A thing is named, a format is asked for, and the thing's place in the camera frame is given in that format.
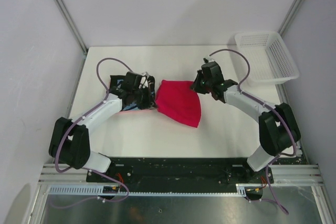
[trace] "white laundry basket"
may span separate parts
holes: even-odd
[[[249,85],[282,84],[299,77],[299,70],[278,33],[241,33],[235,39],[239,52],[251,65],[251,73],[247,79]],[[242,61],[241,64],[244,65],[246,74],[246,63]]]

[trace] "white table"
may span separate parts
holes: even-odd
[[[91,47],[70,116],[87,111],[104,97],[104,88],[96,76],[96,65],[103,58],[118,58],[134,72],[147,71],[155,77],[157,90],[163,79],[194,81],[203,58],[221,48],[228,47]],[[214,56],[224,78],[238,81],[232,57],[239,56],[228,52]],[[107,84],[111,74],[125,74],[126,71],[115,61],[105,61],[100,66],[100,75]],[[275,86],[244,85],[243,88],[279,104]],[[108,156],[123,157],[250,156],[259,146],[258,124],[237,108],[215,101],[210,94],[200,94],[199,98],[202,118],[197,129],[179,124],[156,110],[122,112],[112,116],[90,135],[91,149]]]

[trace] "gray floor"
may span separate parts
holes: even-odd
[[[249,204],[235,197],[129,197],[119,203],[98,200],[58,210],[46,207],[42,223],[322,223],[310,187],[275,188],[281,203],[289,210],[284,215],[268,202]],[[49,196],[54,205],[65,206],[87,196]],[[263,198],[272,198],[268,189]]]

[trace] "red cloth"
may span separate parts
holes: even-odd
[[[157,93],[158,111],[179,123],[198,127],[201,103],[198,94],[190,89],[192,81],[163,80]]]

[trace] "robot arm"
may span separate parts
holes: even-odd
[[[221,68],[214,60],[204,59],[204,61],[205,64],[197,72],[191,89],[201,94],[211,93],[215,100],[235,106],[259,123],[260,146],[247,158],[247,164],[253,171],[263,169],[275,156],[292,145],[284,126],[279,124],[278,118],[265,107],[265,104],[275,109],[285,120],[295,142],[300,140],[300,131],[288,104],[275,105],[252,95],[264,104],[256,102],[242,94],[235,81],[224,80]]]
[[[104,121],[114,114],[122,111],[130,104],[136,104],[139,109],[147,109],[152,106],[152,94],[149,81],[154,78],[147,73],[136,74],[128,72],[120,87],[111,86],[109,95],[103,104],[91,113],[83,114],[73,119],[59,118],[52,133],[49,147],[49,155],[56,156],[58,146],[64,133],[78,119],[82,118],[70,131],[62,150],[59,160],[69,166],[80,169],[93,169],[99,172],[106,172],[110,166],[111,159],[92,151],[90,149],[90,134],[92,134]]]

